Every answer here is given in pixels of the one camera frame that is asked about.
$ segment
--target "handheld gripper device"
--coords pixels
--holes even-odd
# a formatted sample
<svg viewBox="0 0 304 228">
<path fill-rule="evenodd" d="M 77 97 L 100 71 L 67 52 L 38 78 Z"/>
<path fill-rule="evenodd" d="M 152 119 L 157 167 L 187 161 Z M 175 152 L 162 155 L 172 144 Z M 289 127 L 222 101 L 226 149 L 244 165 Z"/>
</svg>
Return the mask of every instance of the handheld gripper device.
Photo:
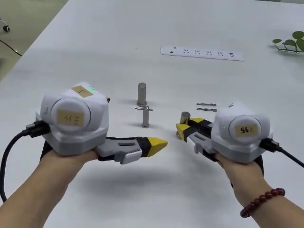
<svg viewBox="0 0 304 228">
<path fill-rule="evenodd" d="M 256 161 L 263 169 L 260 147 L 263 139 L 272 139 L 269 118 L 254 114 L 242 103 L 234 103 L 216 113 L 214 122 L 203 118 L 191 118 L 183 112 L 176 124 L 177 135 L 187 142 L 195 153 L 201 153 L 217 162 L 215 153 L 240 163 Z"/>
<path fill-rule="evenodd" d="M 44 134 L 43 153 L 54 149 L 63 156 L 95 150 L 100 161 L 114 160 L 128 164 L 141 157 L 151 157 L 167 145 L 158 138 L 107 137 L 109 98 L 86 82 L 79 83 L 58 95 L 44 96 L 36 120 L 49 124 Z"/>
</svg>

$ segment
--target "white tabletop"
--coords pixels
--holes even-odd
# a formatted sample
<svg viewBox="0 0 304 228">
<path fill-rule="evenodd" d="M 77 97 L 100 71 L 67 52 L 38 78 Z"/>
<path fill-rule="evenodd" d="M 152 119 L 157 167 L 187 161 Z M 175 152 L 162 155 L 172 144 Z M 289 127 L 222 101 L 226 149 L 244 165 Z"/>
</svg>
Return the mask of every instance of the white tabletop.
<svg viewBox="0 0 304 228">
<path fill-rule="evenodd" d="M 87 81 L 111 97 L 109 136 L 150 136 L 168 146 L 125 166 L 87 164 L 49 217 L 46 228 L 256 227 L 223 170 L 176 138 L 182 111 L 197 102 L 223 107 L 236 100 L 267 114 L 274 139 L 304 160 L 304 56 L 280 53 L 275 38 L 303 28 L 304 5 L 251 0 L 70 0 L 0 83 L 0 151 L 24 126 L 46 93 Z M 163 45 L 240 51 L 244 62 L 171 57 Z M 140 127 L 137 85 L 147 83 L 154 111 Z M 43 139 L 24 138 L 7 164 L 9 196 L 38 164 Z M 304 170 L 282 154 L 265 153 L 265 177 L 304 207 Z"/>
</svg>

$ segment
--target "electrical outlet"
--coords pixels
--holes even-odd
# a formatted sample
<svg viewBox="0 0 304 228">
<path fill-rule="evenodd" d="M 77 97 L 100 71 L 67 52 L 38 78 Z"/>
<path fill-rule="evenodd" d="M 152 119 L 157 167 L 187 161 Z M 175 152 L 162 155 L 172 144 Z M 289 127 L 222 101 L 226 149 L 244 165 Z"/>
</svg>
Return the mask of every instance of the electrical outlet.
<svg viewBox="0 0 304 228">
<path fill-rule="evenodd" d="M 161 48 L 162 55 L 184 56 L 198 58 L 224 59 L 234 61 L 244 61 L 243 54 L 234 51 L 215 51 L 209 49 L 193 49 L 187 47 L 164 46 Z"/>
</svg>

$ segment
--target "black cable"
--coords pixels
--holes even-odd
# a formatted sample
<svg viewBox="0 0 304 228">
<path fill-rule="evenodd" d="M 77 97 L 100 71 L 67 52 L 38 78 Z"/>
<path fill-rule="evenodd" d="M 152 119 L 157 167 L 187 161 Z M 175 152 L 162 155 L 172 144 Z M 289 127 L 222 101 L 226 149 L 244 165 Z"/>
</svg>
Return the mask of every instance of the black cable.
<svg viewBox="0 0 304 228">
<path fill-rule="evenodd" d="M 17 134 L 8 144 L 8 146 L 6 147 L 3 157 L 2 157 L 2 161 L 1 161 L 1 167 L 0 167 L 0 196 L 3 202 L 6 201 L 6 195 L 5 195 L 5 191 L 4 191 L 4 177 L 5 177 L 5 167 L 6 167 L 6 161 L 8 159 L 8 155 L 10 153 L 11 148 L 13 147 L 13 145 L 23 136 L 27 136 L 29 135 L 29 131 L 28 130 L 24 130 L 22 132 L 20 132 L 19 134 Z"/>
<path fill-rule="evenodd" d="M 2 161 L 0 166 L 0 196 L 3 202 L 7 200 L 5 191 L 4 191 L 4 178 L 5 178 L 5 168 L 6 168 L 6 162 L 10 153 L 11 148 L 14 146 L 14 144 L 23 136 L 29 135 L 31 138 L 35 138 L 44 134 L 47 134 L 50 132 L 49 125 L 44 121 L 36 121 L 32 124 L 29 124 L 26 126 L 26 130 L 20 132 L 17 134 L 8 144 L 6 147 Z"/>
<path fill-rule="evenodd" d="M 291 160 L 293 160 L 295 163 L 297 163 L 298 165 L 300 165 L 301 167 L 304 168 L 304 163 L 301 162 L 299 159 L 297 159 L 296 157 L 294 157 L 293 155 L 291 155 L 290 153 L 288 153 L 286 150 L 284 150 L 283 148 L 281 148 L 280 150 L 277 150 L 279 152 L 281 152 L 282 154 L 286 155 L 288 158 L 290 158 Z"/>
<path fill-rule="evenodd" d="M 9 49 L 11 49 L 17 55 L 19 55 L 20 57 L 22 57 L 22 55 L 18 51 L 16 51 L 15 49 L 13 49 L 10 45 L 8 45 L 7 43 L 5 43 L 3 40 L 0 39 L 0 42 L 3 43 L 4 45 L 6 45 Z"/>
<path fill-rule="evenodd" d="M 293 160 L 295 163 L 300 165 L 301 167 L 304 168 L 304 163 L 301 162 L 299 159 L 288 153 L 286 150 L 284 150 L 282 147 L 280 147 L 280 144 L 273 139 L 270 138 L 265 138 L 261 141 L 260 147 L 263 148 L 264 150 L 270 151 L 270 152 L 281 152 L 291 160 Z"/>
</svg>

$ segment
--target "gray cylinder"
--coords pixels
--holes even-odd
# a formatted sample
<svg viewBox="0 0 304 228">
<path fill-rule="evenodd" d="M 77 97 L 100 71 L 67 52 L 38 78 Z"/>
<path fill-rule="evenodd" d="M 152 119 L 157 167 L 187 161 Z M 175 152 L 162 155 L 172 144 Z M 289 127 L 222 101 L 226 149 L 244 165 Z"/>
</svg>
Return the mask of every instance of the gray cylinder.
<svg viewBox="0 0 304 228">
<path fill-rule="evenodd" d="M 190 113 L 182 112 L 180 118 L 180 124 L 188 124 L 188 120 L 190 119 Z"/>
<path fill-rule="evenodd" d="M 146 106 L 146 91 L 147 91 L 147 85 L 144 82 L 141 82 L 138 84 L 138 100 L 137 105 L 140 107 Z"/>
<path fill-rule="evenodd" d="M 150 114 L 150 110 L 149 108 L 145 108 L 142 111 L 142 127 L 143 128 L 148 128 L 149 127 L 149 114 Z"/>
</svg>

